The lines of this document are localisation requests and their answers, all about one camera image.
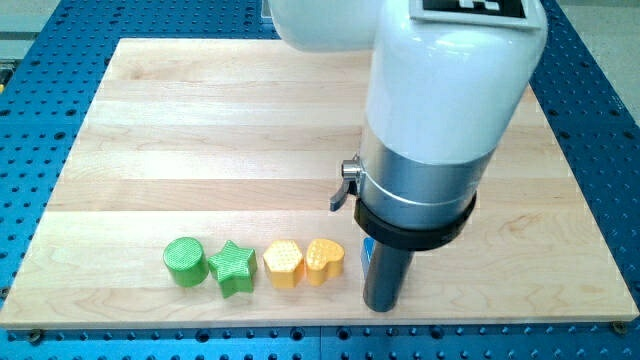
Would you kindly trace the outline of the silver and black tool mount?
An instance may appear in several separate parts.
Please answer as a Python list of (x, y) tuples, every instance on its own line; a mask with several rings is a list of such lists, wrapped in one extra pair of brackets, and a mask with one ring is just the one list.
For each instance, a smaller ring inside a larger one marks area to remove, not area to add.
[(342, 184), (329, 208), (356, 197), (354, 219), (377, 242), (407, 251), (439, 248), (455, 239), (476, 203), (477, 162), (429, 164), (384, 144), (370, 125), (359, 151), (341, 165)]

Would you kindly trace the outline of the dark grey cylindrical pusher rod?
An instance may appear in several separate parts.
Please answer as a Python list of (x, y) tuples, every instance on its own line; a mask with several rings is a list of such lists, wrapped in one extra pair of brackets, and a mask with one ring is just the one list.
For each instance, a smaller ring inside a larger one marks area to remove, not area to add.
[(371, 310), (388, 312), (395, 307), (413, 255), (375, 240), (363, 290), (364, 302)]

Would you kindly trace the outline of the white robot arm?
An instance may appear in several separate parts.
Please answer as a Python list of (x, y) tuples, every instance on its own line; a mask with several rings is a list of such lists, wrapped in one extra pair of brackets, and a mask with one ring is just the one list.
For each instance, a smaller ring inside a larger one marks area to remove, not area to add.
[(360, 147), (330, 207), (356, 200), (373, 238), (363, 298), (391, 310), (417, 251), (454, 240), (541, 58), (538, 1), (292, 1), (267, 4), (280, 38), (307, 52), (372, 54)]

